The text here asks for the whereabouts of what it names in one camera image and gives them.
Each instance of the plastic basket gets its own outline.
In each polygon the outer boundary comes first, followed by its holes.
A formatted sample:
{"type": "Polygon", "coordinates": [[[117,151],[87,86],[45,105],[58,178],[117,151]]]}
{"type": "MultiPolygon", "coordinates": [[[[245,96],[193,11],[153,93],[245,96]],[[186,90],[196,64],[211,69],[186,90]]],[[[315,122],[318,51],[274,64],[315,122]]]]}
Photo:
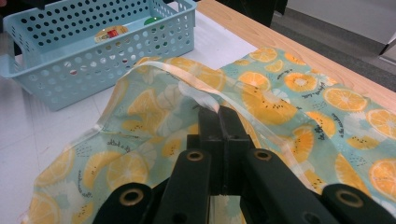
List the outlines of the plastic basket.
{"type": "Polygon", "coordinates": [[[142,57],[193,50],[196,3],[176,2],[173,9],[163,0],[66,0],[7,16],[9,47],[0,57],[0,74],[51,110],[71,105],[113,86],[142,57]],[[144,24],[153,17],[162,19],[144,24]],[[100,30],[114,25],[128,32],[95,43],[100,30]],[[15,60],[14,42],[23,64],[15,60]]]}

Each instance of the orange slice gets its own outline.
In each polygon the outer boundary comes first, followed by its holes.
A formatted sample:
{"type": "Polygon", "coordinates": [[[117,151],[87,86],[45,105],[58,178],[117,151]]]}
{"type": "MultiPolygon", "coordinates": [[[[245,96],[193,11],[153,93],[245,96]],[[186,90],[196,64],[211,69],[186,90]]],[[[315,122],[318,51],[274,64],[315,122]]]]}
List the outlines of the orange slice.
{"type": "Polygon", "coordinates": [[[396,115],[386,109],[375,109],[370,110],[366,118],[376,130],[389,138],[396,139],[396,115]]]}
{"type": "Polygon", "coordinates": [[[263,91],[268,91],[271,88],[270,80],[268,80],[264,75],[256,72],[245,72],[238,78],[238,80],[254,87],[258,87],[263,91]]]}
{"type": "Polygon", "coordinates": [[[247,111],[264,124],[279,125],[291,120],[297,108],[257,87],[245,85],[242,101],[247,111]]]}
{"type": "Polygon", "coordinates": [[[319,111],[309,111],[305,114],[311,119],[314,119],[329,138],[331,138],[335,134],[335,123],[332,118],[324,115],[323,113],[320,113],[319,111]]]}
{"type": "Polygon", "coordinates": [[[297,64],[299,64],[299,65],[305,65],[305,62],[303,61],[303,60],[300,60],[300,59],[298,59],[298,58],[296,58],[296,57],[294,57],[292,54],[290,54],[290,53],[285,53],[285,58],[289,61],[289,62],[291,62],[291,63],[297,63],[297,64]]]}
{"type": "Polygon", "coordinates": [[[275,49],[262,48],[249,53],[249,56],[257,61],[269,63],[277,57],[277,52],[275,49]]]}
{"type": "Polygon", "coordinates": [[[371,195],[361,177],[341,153],[335,159],[335,172],[341,183],[359,189],[368,196],[371,195]]]}
{"type": "Polygon", "coordinates": [[[396,202],[396,159],[376,161],[369,171],[374,188],[396,202]]]}
{"type": "Polygon", "coordinates": [[[370,136],[367,136],[367,135],[364,135],[362,137],[355,135],[355,136],[348,138],[346,140],[346,142],[350,146],[352,146],[356,149],[362,149],[362,150],[373,149],[379,145],[379,141],[377,141],[376,139],[374,139],[370,136]]]}
{"type": "Polygon", "coordinates": [[[323,97],[327,103],[344,111],[362,111],[367,106],[367,100],[364,97],[346,89],[326,89],[323,97]]]}
{"type": "Polygon", "coordinates": [[[312,91],[318,84],[316,78],[301,73],[290,73],[284,80],[292,91],[312,91]]]}
{"type": "Polygon", "coordinates": [[[264,68],[268,72],[272,72],[272,73],[279,72],[283,68],[283,62],[282,60],[277,60],[274,63],[266,65],[264,68]]]}

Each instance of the lemon slice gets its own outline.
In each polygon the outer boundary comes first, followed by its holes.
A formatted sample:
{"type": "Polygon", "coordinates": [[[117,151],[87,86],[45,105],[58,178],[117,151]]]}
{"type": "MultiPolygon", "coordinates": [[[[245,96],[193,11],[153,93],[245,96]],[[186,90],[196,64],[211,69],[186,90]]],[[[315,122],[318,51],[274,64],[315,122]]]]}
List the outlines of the lemon slice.
{"type": "Polygon", "coordinates": [[[166,110],[159,107],[154,89],[140,93],[128,107],[128,115],[138,115],[142,119],[142,123],[139,125],[150,133],[157,132],[157,128],[163,122],[166,114],[166,110]]]}
{"type": "Polygon", "coordinates": [[[27,223],[60,223],[58,204],[47,194],[35,192],[30,203],[27,223]]]}
{"type": "Polygon", "coordinates": [[[64,179],[72,170],[76,151],[69,148],[63,152],[43,173],[35,180],[35,185],[44,187],[64,179]]]}
{"type": "Polygon", "coordinates": [[[149,169],[136,152],[129,152],[108,166],[106,181],[111,190],[128,183],[145,183],[149,169]]]}
{"type": "Polygon", "coordinates": [[[82,178],[82,183],[84,184],[84,186],[88,189],[92,189],[93,182],[99,172],[103,169],[103,167],[105,167],[120,156],[122,156],[122,154],[116,151],[103,151],[91,156],[88,159],[84,169],[84,174],[82,178]]]}

